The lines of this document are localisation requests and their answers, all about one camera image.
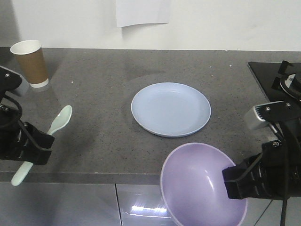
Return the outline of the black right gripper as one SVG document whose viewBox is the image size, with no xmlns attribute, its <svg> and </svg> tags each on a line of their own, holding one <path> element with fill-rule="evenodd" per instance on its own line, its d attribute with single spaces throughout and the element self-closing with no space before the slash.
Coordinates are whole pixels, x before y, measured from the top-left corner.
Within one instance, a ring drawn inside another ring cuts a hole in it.
<svg viewBox="0 0 301 226">
<path fill-rule="evenodd" d="M 301 120 L 268 126 L 277 140 L 262 144 L 261 154 L 222 171 L 230 199 L 287 200 L 301 195 Z"/>
</svg>

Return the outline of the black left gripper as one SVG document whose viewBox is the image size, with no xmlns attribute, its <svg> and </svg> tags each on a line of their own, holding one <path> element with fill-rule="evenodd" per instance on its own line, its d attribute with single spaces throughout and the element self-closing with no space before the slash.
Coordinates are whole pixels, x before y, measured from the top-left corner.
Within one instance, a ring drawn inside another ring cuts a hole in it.
<svg viewBox="0 0 301 226">
<path fill-rule="evenodd" d="M 2 160 L 27 161 L 33 164 L 47 164 L 52 153 L 49 149 L 55 138 L 25 122 L 24 126 L 33 140 L 45 150 L 35 146 L 26 147 L 29 139 L 21 129 L 21 124 L 18 110 L 7 105 L 0 105 L 0 158 Z"/>
</svg>

